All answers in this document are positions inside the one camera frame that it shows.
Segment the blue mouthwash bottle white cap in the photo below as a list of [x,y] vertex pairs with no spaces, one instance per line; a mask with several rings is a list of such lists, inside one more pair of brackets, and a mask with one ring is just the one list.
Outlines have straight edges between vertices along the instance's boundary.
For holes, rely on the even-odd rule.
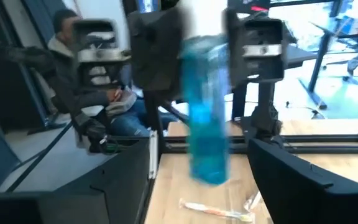
[[224,35],[206,35],[184,41],[181,53],[191,175],[209,185],[221,185],[228,179],[224,97],[231,87],[227,50]]

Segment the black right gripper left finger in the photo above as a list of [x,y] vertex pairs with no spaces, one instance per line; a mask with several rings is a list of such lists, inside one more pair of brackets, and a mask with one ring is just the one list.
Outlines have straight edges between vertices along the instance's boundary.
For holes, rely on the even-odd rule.
[[138,224],[149,186],[149,140],[51,192],[0,194],[0,224]]

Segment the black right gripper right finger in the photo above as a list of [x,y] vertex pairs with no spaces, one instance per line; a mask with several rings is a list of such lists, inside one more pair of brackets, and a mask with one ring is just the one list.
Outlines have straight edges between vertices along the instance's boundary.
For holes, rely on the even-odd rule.
[[358,224],[358,183],[258,139],[249,164],[274,224]]

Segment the black aluminium frame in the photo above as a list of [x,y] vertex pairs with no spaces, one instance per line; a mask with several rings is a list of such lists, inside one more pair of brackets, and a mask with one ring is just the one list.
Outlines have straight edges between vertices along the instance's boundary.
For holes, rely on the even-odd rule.
[[[195,159],[200,158],[191,168],[191,176],[210,185],[220,185],[227,181],[228,154],[247,154],[249,140],[254,133],[246,132],[241,135],[224,135],[222,133],[203,133],[194,145]],[[157,176],[159,158],[161,154],[186,153],[186,138],[163,137],[163,146],[158,146],[158,134],[154,131],[150,135],[150,164],[149,178]],[[292,154],[358,154],[358,134],[320,134],[320,135],[276,135],[263,139],[264,142],[277,145]]]

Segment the black office desk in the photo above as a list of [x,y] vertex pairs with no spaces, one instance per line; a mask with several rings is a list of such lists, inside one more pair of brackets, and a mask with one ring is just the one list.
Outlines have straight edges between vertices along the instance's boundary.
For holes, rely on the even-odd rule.
[[[332,1],[333,3],[329,13],[329,22],[332,21],[334,17],[336,17],[339,14],[342,5],[342,0],[330,0],[330,1]],[[328,106],[323,101],[323,99],[315,92],[315,87],[318,80],[319,72],[322,68],[323,58],[328,52],[328,45],[330,40],[331,40],[331,34],[328,34],[328,31],[324,31],[324,34],[319,43],[317,58],[309,81],[307,81],[304,78],[298,79],[299,83],[305,89],[306,93],[313,101],[313,103],[316,105],[317,109],[320,110],[326,110]]]

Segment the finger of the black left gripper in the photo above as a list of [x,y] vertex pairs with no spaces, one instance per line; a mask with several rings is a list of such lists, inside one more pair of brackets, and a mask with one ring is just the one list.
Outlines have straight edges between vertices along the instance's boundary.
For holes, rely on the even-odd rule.
[[132,79],[143,91],[156,92],[165,100],[181,95],[182,14],[178,7],[127,17],[131,44]]
[[238,18],[235,10],[225,9],[225,25],[227,41],[229,46],[229,76],[231,88],[239,86],[242,83],[242,45],[239,40],[242,31],[242,22]]

